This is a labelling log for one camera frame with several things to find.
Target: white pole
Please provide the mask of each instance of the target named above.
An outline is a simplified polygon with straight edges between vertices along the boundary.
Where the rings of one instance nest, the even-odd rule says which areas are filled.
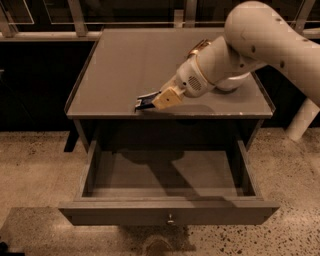
[[[299,140],[317,116],[319,110],[319,107],[307,98],[286,130],[288,137],[294,141]]]

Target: terrazzo floor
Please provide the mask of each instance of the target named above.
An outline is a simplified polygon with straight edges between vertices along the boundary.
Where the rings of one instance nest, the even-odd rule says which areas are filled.
[[[57,210],[77,192],[86,153],[65,132],[0,133],[0,236],[31,255],[320,255],[320,129],[293,142],[263,128],[249,151],[263,197],[260,226],[74,227]]]

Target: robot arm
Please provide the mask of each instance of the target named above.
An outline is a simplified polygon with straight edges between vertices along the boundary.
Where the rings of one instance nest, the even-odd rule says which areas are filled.
[[[320,107],[320,45],[297,34],[268,5],[255,1],[235,7],[224,36],[205,42],[191,55],[154,95],[152,104],[164,109],[180,104],[184,96],[200,97],[263,63],[280,71]]]

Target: open drawer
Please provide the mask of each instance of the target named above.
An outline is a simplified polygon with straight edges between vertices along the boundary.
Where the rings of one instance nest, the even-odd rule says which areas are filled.
[[[237,136],[226,150],[111,149],[102,137],[76,198],[59,205],[73,225],[256,225],[279,208],[262,198]]]

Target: nightstand top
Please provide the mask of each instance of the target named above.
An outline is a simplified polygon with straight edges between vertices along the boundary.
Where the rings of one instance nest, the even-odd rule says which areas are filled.
[[[254,76],[232,93],[213,90],[162,111],[134,111],[136,98],[158,91],[215,28],[105,29],[67,103],[71,119],[270,118],[273,105]]]

